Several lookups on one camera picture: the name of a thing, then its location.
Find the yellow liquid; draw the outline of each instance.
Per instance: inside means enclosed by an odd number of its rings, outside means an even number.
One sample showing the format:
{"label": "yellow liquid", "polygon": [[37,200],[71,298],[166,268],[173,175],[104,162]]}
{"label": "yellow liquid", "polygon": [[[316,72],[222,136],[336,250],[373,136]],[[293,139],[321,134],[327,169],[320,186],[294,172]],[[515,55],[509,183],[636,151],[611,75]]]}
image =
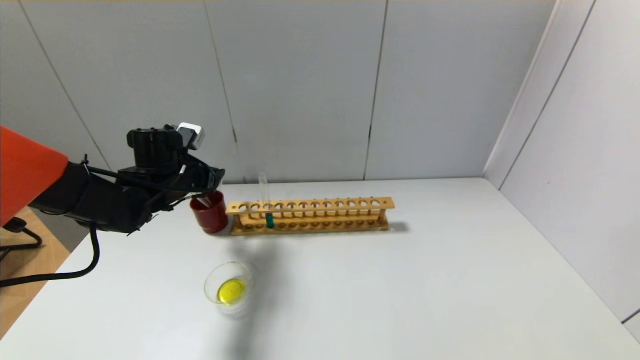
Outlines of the yellow liquid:
{"label": "yellow liquid", "polygon": [[218,300],[223,304],[233,305],[242,299],[244,289],[244,281],[240,279],[227,280],[218,289]]}

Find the orange robot arm segment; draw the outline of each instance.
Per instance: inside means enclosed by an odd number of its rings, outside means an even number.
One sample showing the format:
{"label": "orange robot arm segment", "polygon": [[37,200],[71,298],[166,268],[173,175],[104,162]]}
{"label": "orange robot arm segment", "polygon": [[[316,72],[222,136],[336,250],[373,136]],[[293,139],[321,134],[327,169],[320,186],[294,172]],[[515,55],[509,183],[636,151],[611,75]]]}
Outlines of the orange robot arm segment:
{"label": "orange robot arm segment", "polygon": [[64,174],[69,159],[0,126],[0,226]]}

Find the glass test tube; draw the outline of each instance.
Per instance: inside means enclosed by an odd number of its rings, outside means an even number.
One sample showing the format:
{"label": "glass test tube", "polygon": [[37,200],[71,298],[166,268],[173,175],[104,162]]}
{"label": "glass test tube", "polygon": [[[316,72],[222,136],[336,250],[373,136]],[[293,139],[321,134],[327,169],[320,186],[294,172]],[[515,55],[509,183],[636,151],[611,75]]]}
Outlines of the glass test tube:
{"label": "glass test tube", "polygon": [[[269,181],[267,181],[267,174],[265,172],[261,172],[260,175],[258,175],[258,183],[260,183],[260,191],[262,192],[262,205],[265,208],[268,208],[269,206],[268,209],[270,209],[270,206],[272,205],[271,199],[269,198]],[[267,213],[264,217],[267,220],[267,228],[273,229],[276,226],[275,221],[273,220],[273,214]]]}

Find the wooden floor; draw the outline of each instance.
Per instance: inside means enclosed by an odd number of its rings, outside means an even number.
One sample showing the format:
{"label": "wooden floor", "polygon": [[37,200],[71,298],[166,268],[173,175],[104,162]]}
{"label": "wooden floor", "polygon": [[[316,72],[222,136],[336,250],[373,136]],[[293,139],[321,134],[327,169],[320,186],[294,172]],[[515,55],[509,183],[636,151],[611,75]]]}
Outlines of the wooden floor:
{"label": "wooden floor", "polygon": [[[23,209],[17,217],[27,222],[27,228],[42,237],[42,246],[33,250],[10,252],[0,261],[0,279],[49,274],[55,272],[69,256],[69,251],[29,209]],[[0,229],[2,245],[31,243],[33,239],[19,233]],[[34,282],[0,289],[0,339],[11,328],[20,314],[38,294],[46,282]]]}

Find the white wall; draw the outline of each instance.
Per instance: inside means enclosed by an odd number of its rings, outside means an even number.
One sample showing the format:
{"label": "white wall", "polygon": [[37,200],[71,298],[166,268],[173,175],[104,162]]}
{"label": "white wall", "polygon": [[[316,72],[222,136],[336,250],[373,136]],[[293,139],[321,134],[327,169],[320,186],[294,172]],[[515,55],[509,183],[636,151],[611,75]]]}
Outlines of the white wall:
{"label": "white wall", "polygon": [[391,1],[367,179],[481,176],[554,1]]}
{"label": "white wall", "polygon": [[241,182],[481,175],[554,2],[23,4],[42,47],[2,51],[7,124],[75,155],[91,137],[56,131],[84,123],[118,169],[128,130],[199,123],[196,155]]}
{"label": "white wall", "polygon": [[385,1],[207,4],[247,180],[362,180]]}
{"label": "white wall", "polygon": [[640,307],[640,2],[597,1],[502,187],[618,316]]}
{"label": "white wall", "polygon": [[115,169],[134,165],[126,134],[192,122],[195,154],[242,181],[203,2],[39,2],[24,7],[80,116]]}
{"label": "white wall", "polygon": [[17,1],[0,1],[0,123],[64,152],[107,164],[42,51]]}
{"label": "white wall", "polygon": [[636,337],[636,340],[640,341],[640,316],[636,315],[631,320],[629,320],[629,322],[627,322],[625,326],[631,332],[631,334]]}
{"label": "white wall", "polygon": [[558,0],[484,177],[501,188],[550,97],[595,0]]}

